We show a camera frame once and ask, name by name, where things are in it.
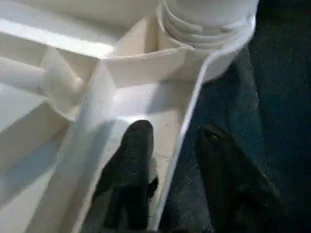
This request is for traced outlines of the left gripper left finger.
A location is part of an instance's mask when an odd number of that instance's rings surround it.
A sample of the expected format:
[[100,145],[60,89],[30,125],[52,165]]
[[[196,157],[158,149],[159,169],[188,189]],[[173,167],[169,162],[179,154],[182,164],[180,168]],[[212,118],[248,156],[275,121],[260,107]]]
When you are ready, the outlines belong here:
[[121,221],[129,230],[148,226],[149,201],[157,189],[158,178],[149,179],[154,150],[154,129],[145,119],[137,120],[124,132],[121,144],[101,171],[92,203],[109,193],[100,229],[118,229]]

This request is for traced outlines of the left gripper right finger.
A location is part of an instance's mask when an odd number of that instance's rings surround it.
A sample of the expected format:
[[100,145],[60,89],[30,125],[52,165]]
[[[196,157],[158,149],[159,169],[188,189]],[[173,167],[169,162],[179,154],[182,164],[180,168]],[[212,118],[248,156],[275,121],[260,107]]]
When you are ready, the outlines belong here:
[[287,232],[277,190],[230,134],[211,125],[201,127],[196,158],[215,232]]

